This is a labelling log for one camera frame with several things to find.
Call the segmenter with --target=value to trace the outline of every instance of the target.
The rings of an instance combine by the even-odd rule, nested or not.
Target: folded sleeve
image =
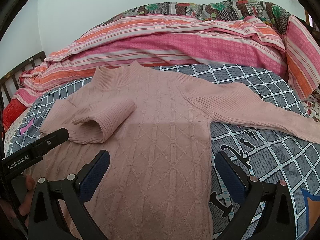
[[[126,97],[116,97],[82,106],[66,99],[57,99],[40,127],[49,134],[60,128],[69,133],[69,140],[79,144],[103,143],[134,111],[136,105]]]
[[[178,74],[182,96],[214,122],[277,130],[306,141],[320,143],[320,124],[272,103],[264,102],[242,83],[213,84]]]

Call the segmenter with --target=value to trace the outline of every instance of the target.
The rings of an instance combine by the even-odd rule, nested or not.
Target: bed sheet
[[[226,84],[242,82],[266,102],[273,103],[288,111],[308,116],[297,95],[277,75],[264,69],[248,66],[224,65],[180,65],[155,67],[160,71],[179,71],[187,75],[206,79],[213,83]],[[13,137],[8,154],[35,141],[40,136],[39,127],[56,99],[65,98],[91,81],[84,78],[57,87],[37,99],[29,109],[19,130]],[[213,238],[217,238],[228,225],[239,205],[230,198],[228,191],[214,167],[214,154],[222,145],[230,159],[241,166],[249,175],[257,176],[261,181],[276,183],[284,179],[289,185],[294,206],[296,236],[302,236],[307,228],[307,220],[312,215],[305,203],[305,194],[316,195],[320,199],[320,145],[309,143],[294,136],[264,129],[252,129],[236,125],[211,123],[212,134],[212,192],[215,192],[216,204],[209,202],[214,222]],[[250,142],[252,148],[244,144]],[[240,151],[247,152],[249,161],[245,162]],[[261,203],[245,233],[244,239],[252,235],[262,214]]]
[[[16,134],[17,130],[19,129],[22,121],[26,117],[30,107],[28,107],[24,112],[10,125],[9,129],[4,134],[4,153],[7,154],[9,150],[9,144],[13,138],[13,136]]]

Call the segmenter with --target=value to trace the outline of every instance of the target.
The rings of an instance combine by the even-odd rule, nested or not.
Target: striped blanket
[[[301,99],[307,98],[320,84],[320,48],[315,39],[294,16],[289,17],[284,37],[289,86]]]
[[[144,66],[237,63],[273,71],[284,78],[285,46],[270,26],[248,16],[226,22],[183,15],[124,17],[98,26],[66,48],[51,53],[14,95],[26,106],[37,97],[97,66],[119,67],[137,60]]]

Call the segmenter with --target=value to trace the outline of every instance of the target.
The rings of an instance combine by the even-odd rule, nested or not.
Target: turtleneck collar
[[[101,89],[113,89],[127,84],[144,68],[137,61],[134,61],[130,66],[124,65],[112,69],[99,66],[90,83]]]

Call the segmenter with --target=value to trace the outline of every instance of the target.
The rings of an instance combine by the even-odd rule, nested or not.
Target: human hand
[[[29,214],[30,208],[31,208],[31,202],[32,202],[32,197],[34,193],[34,186],[35,186],[35,181],[30,175],[26,175],[26,188],[28,190],[23,203],[19,207],[19,212],[20,214],[24,217],[25,215]],[[12,222],[10,218],[15,218],[16,214],[14,213],[12,207],[10,206],[9,202],[3,199],[0,199],[0,205],[2,210],[4,211],[5,215],[7,218]],[[25,221],[25,225],[29,225],[29,216],[27,217]]]

